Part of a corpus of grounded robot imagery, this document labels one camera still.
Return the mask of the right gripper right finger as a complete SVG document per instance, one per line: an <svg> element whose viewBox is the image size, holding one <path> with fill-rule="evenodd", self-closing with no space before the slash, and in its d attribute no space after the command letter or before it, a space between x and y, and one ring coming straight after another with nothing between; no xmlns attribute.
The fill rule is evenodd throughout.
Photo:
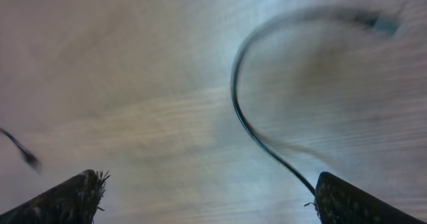
<svg viewBox="0 0 427 224"><path fill-rule="evenodd" d="M320 173L314 205L323 224L424 224L329 172Z"/></svg>

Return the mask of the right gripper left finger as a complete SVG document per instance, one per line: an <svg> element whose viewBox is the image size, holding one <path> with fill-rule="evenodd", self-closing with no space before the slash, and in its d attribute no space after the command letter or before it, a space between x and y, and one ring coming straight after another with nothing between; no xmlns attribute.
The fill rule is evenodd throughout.
<svg viewBox="0 0 427 224"><path fill-rule="evenodd" d="M108 172L88 169L1 214L1 224L87 224L100 207Z"/></svg>

